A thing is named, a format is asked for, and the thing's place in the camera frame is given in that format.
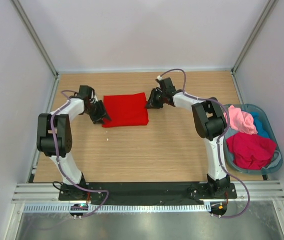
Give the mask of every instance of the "light pink cloth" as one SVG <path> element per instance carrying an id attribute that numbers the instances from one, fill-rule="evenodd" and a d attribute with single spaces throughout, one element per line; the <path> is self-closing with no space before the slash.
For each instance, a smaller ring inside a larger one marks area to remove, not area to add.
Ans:
<path id="1" fill-rule="evenodd" d="M 257 134 L 254 119 L 248 112 L 242 111 L 239 107 L 231 105 L 228 108 L 230 115 L 230 127 L 241 133 Z"/>

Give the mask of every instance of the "gray floor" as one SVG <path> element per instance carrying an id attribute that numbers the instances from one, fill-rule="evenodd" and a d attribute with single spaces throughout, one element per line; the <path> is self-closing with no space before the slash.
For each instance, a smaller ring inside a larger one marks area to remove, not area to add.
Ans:
<path id="1" fill-rule="evenodd" d="M 227 215 L 245 202 L 230 202 Z M 66 220 L 69 214 L 26 213 L 18 240 L 284 240 L 271 201 L 252 202 L 245 214 L 217 219 L 207 212 L 97 214 Z"/>

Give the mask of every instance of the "perforated metal strip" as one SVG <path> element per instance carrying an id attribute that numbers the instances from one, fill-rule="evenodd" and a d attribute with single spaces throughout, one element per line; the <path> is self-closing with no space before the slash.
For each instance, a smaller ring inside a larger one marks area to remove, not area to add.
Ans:
<path id="1" fill-rule="evenodd" d="M 85 213 L 91 212 L 97 206 L 89 205 L 88 210 L 71 210 L 74 203 L 29 203 L 25 205 L 24 213 Z M 209 202 L 203 205 L 183 206 L 114 206 L 104 205 L 98 213 L 180 213 L 180 212 L 209 212 Z"/>

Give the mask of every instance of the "blue laundry basket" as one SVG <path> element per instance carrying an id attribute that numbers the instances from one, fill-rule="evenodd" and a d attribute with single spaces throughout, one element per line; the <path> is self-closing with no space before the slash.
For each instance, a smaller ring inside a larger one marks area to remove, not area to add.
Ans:
<path id="1" fill-rule="evenodd" d="M 230 153 L 229 150 L 228 150 L 228 147 L 227 147 L 227 144 L 226 144 L 226 139 L 228 139 L 231 136 L 231 134 L 229 132 L 227 132 L 225 134 L 225 138 L 224 138 L 223 149 L 224 149 L 225 159 L 226 159 L 228 165 L 231 166 L 233 169 L 241 172 L 241 173 L 251 174 L 251 175 L 265 175 L 265 174 L 271 174 L 271 173 L 278 171 L 282 166 L 283 160 L 282 160 L 280 149 L 278 148 L 274 133 L 272 131 L 272 128 L 270 126 L 270 123 L 267 119 L 265 112 L 261 108 L 255 106 L 255 105 L 252 105 L 252 104 L 227 104 L 227 105 L 224 105 L 224 106 L 228 109 L 231 105 L 233 105 L 236 108 L 241 108 L 242 111 L 245 111 L 245 112 L 248 112 L 248 113 L 256 112 L 256 113 L 259 114 L 258 119 L 261 121 L 264 130 L 268 133 L 270 139 L 273 140 L 276 143 L 276 151 L 273 155 L 271 163 L 269 165 L 263 167 L 261 170 L 250 170 L 250 169 L 240 168 L 240 167 L 238 167 L 237 165 L 234 164 L 234 162 L 233 162 L 234 161 L 234 155 L 232 153 Z"/>

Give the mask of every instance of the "gray wall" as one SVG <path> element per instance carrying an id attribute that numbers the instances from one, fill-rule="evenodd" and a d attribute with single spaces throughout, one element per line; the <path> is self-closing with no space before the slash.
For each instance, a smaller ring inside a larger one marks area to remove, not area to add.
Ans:
<path id="1" fill-rule="evenodd" d="M 237 78 L 244 101 L 266 111 L 284 160 L 284 0 L 278 1 Z M 272 177 L 284 188 L 284 162 Z"/>
<path id="2" fill-rule="evenodd" d="M 21 0 L 59 71 L 230 69 L 267 0 Z"/>
<path id="3" fill-rule="evenodd" d="M 0 0 L 0 240 L 17 183 L 26 181 L 53 75 L 9 0 Z"/>

